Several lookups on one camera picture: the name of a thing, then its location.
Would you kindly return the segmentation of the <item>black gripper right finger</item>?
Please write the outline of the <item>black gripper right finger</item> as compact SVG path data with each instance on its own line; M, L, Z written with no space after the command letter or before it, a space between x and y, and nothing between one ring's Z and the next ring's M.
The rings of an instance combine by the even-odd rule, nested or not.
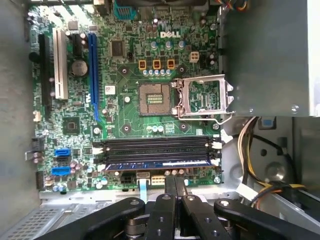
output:
M175 188L181 202L180 229L184 237L201 240L318 240L319 234L249 207L238 200L218 198L213 205L189 194L182 177Z

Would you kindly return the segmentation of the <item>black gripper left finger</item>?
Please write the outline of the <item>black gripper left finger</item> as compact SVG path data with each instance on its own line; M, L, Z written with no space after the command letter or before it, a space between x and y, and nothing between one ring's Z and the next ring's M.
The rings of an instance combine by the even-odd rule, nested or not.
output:
M146 217L144 240L173 240L177 205L176 178L165 178L165 193L157 197L153 209ZM116 240L129 235L134 220L143 221L146 204L136 197L128 197L78 220L59 227L40 237L39 240Z

